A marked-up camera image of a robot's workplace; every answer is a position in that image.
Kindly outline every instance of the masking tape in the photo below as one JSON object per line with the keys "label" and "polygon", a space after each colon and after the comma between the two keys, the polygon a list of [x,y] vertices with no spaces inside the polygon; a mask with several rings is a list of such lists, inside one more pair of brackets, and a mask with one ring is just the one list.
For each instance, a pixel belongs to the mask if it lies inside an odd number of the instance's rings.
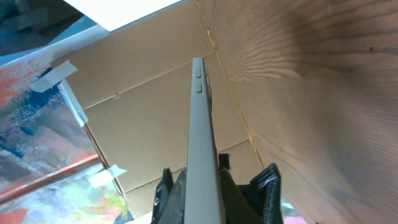
{"label": "masking tape", "polygon": [[87,123],[88,118],[85,111],[79,104],[79,101],[77,100],[75,94],[73,94],[73,91],[70,88],[68,82],[66,80],[62,80],[62,82],[58,85],[58,88],[63,96],[63,99],[65,99],[65,102],[67,103],[68,107],[70,108],[77,122],[79,123],[80,127],[83,127]]}
{"label": "masking tape", "polygon": [[120,169],[118,168],[118,165],[115,164],[109,169],[101,171],[90,177],[88,181],[94,188],[97,188],[112,182],[113,179],[117,178],[125,172],[127,172],[127,170]]}
{"label": "masking tape", "polygon": [[45,90],[52,88],[55,84],[76,71],[77,68],[67,60],[57,68],[48,72],[42,78],[38,79],[36,82],[32,83],[30,88],[36,92],[43,93]]}

